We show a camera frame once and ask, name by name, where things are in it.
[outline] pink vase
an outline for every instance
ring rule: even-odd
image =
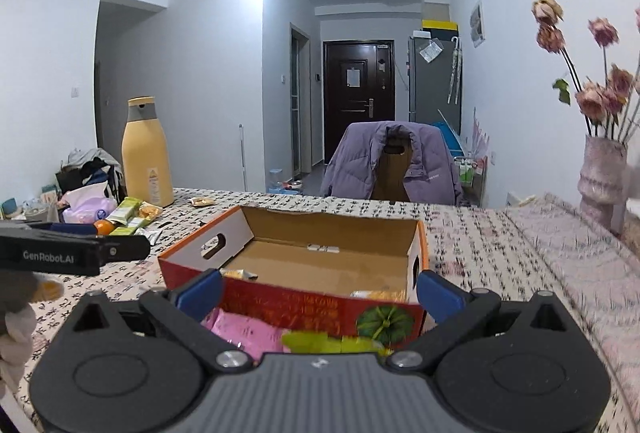
[[[620,142],[587,136],[578,191],[580,210],[610,229],[613,206],[622,202],[626,147]]]

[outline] orange fruit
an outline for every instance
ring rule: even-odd
[[[94,226],[97,229],[99,236],[110,235],[111,231],[116,228],[116,226],[109,220],[98,220],[97,222],[94,222]]]

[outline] white logo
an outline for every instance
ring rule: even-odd
[[[311,366],[313,366],[314,368],[322,369],[328,364],[328,360],[323,359],[322,357],[318,357],[314,362],[311,363]]]
[[[46,261],[47,263],[75,263],[76,258],[67,254],[46,254],[46,253],[30,253],[23,251],[22,257],[29,261]]]

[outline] yellow thermos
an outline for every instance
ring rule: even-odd
[[[153,97],[129,100],[129,118],[122,137],[122,165],[129,196],[161,207],[173,203],[166,138]]]

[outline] wall outlet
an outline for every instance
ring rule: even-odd
[[[522,200],[515,194],[507,193],[507,207],[518,207],[522,203]]]

